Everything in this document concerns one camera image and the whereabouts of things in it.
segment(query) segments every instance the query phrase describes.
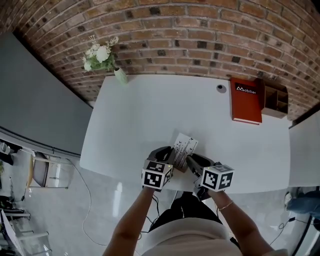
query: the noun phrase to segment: wooden box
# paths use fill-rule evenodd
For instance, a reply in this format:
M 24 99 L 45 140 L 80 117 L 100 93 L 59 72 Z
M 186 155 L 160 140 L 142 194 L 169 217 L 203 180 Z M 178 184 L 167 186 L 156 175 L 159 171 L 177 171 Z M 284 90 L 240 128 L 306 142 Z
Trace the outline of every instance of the wooden box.
M 284 85 L 272 81 L 256 79 L 261 113 L 275 118 L 288 114 L 288 91 Z

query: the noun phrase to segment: white table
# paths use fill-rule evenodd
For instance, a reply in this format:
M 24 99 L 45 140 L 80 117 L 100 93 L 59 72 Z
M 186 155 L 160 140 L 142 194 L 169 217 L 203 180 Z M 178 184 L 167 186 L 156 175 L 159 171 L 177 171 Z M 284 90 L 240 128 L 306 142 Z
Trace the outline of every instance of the white table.
M 217 85 L 227 87 L 219 93 Z M 127 86 L 106 77 L 82 148 L 80 166 L 141 184 L 152 150 L 173 145 L 179 132 L 199 141 L 195 153 L 235 169 L 228 193 L 285 189 L 290 174 L 288 121 L 267 115 L 262 124 L 232 121 L 226 80 L 137 75 Z M 192 191 L 195 176 L 175 170 L 165 189 Z
M 289 130 L 291 142 L 290 187 L 320 184 L 320 112 Z

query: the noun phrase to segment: green vase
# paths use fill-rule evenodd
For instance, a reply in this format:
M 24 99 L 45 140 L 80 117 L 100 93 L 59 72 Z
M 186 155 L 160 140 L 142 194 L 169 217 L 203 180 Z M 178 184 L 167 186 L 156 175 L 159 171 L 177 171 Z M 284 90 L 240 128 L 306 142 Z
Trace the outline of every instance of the green vase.
M 114 75 L 122 85 L 126 85 L 128 83 L 128 77 L 121 67 L 114 68 Z

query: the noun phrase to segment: white flower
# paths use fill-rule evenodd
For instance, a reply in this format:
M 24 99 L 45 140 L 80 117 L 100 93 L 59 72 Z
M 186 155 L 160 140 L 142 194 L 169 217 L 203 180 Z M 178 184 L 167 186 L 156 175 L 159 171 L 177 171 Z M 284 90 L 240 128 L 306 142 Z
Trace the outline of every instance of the white flower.
M 89 49 L 89 50 L 87 50 L 86 52 L 85 52 L 85 55 L 87 55 L 88 56 L 88 58 L 91 58 L 91 57 L 93 57 L 94 55 L 95 55 L 95 51 L 93 50 L 93 49 Z
M 105 45 L 100 46 L 99 49 L 95 52 L 95 55 L 97 61 L 102 63 L 103 61 L 109 58 L 110 49 L 108 49 Z
M 100 47 L 100 44 L 94 43 L 94 44 L 91 46 L 91 49 L 92 49 L 93 51 L 96 51 L 96 50 L 99 49 L 99 47 Z
M 119 37 L 115 36 L 113 39 L 110 40 L 110 46 L 114 46 L 119 41 Z
M 84 69 L 86 70 L 86 71 L 90 71 L 91 70 L 91 63 L 90 63 L 90 61 L 86 61 L 85 63 L 84 63 Z

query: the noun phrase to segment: person's leg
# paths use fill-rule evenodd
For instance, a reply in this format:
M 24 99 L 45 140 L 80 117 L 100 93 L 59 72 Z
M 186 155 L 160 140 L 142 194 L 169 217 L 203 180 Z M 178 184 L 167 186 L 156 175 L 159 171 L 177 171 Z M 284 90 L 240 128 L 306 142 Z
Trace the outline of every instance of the person's leg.
M 310 214 L 319 219 L 320 197 L 309 197 L 306 195 L 291 199 L 286 209 L 297 214 Z
M 192 193 L 184 193 L 179 199 L 185 218 L 206 219 L 222 224 L 217 215 Z
M 314 227 L 317 231 L 320 231 L 320 219 L 315 218 L 315 219 L 313 220 L 313 227 Z
M 307 198 L 319 198 L 320 199 L 320 191 L 310 191 L 310 192 L 307 192 L 303 195 L 304 197 L 307 197 Z
M 155 223 L 150 227 L 149 232 L 162 226 L 163 224 L 167 224 L 169 222 L 182 219 L 184 214 L 181 210 L 181 204 L 179 199 L 173 201 L 171 208 L 164 211 L 160 217 L 155 221 Z

